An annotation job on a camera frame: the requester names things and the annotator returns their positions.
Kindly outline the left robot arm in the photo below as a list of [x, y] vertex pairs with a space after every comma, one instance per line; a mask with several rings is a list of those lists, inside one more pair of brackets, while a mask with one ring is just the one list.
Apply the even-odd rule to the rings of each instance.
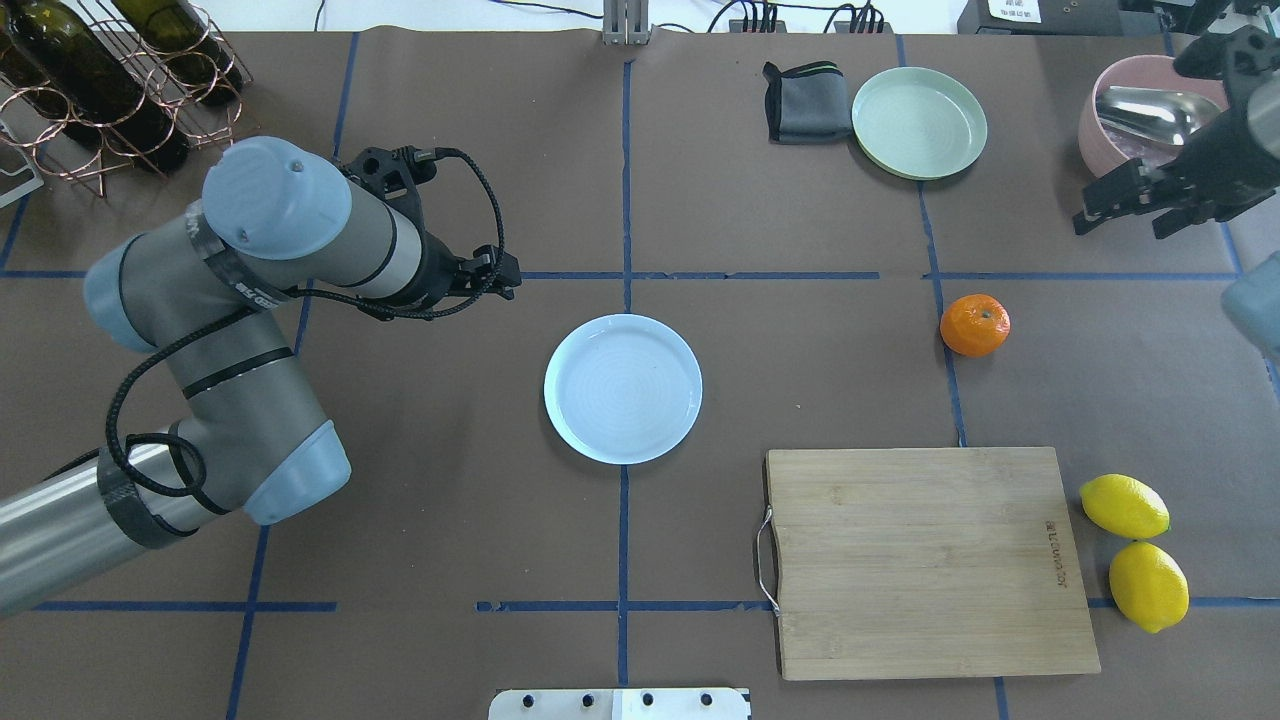
[[452, 147], [365, 149], [337, 165], [278, 137], [233, 143], [175, 219], [90, 268], [84, 305], [143, 355], [102, 441], [3, 502], [3, 616], [246, 512], [261, 527], [340, 489], [351, 465], [274, 311], [325, 299], [379, 322], [431, 322], [512, 299], [497, 241], [463, 258], [424, 224], [419, 188]]

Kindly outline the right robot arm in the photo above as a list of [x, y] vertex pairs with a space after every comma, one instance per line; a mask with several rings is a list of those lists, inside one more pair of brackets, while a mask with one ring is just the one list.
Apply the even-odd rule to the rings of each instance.
[[1160, 240], [1206, 222], [1226, 223], [1277, 191], [1277, 78], [1194, 132], [1170, 163], [1152, 168], [1140, 159], [1123, 163], [1083, 191], [1083, 209], [1071, 219], [1085, 234], [1120, 217], [1153, 213]]

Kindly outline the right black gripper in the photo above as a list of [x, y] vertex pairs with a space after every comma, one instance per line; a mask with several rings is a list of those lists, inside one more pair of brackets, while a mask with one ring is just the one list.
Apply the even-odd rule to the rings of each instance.
[[1229, 222], [1275, 195], [1279, 182], [1277, 111], [1251, 100], [1196, 132], [1175, 159], [1152, 172], [1144, 159], [1124, 161], [1082, 191], [1075, 236], [1121, 217], [1162, 213], [1157, 240], [1208, 220]]

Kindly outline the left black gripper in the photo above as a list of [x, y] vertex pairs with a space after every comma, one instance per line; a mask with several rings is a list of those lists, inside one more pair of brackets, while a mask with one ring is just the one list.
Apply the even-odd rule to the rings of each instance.
[[461, 258], [438, 237], [426, 234], [415, 277], [415, 305], [435, 306], [444, 299], [471, 299], [490, 292], [502, 299], [515, 299], [515, 291], [522, 283], [518, 259], [509, 252], [500, 259], [500, 243], [483, 245], [471, 258]]

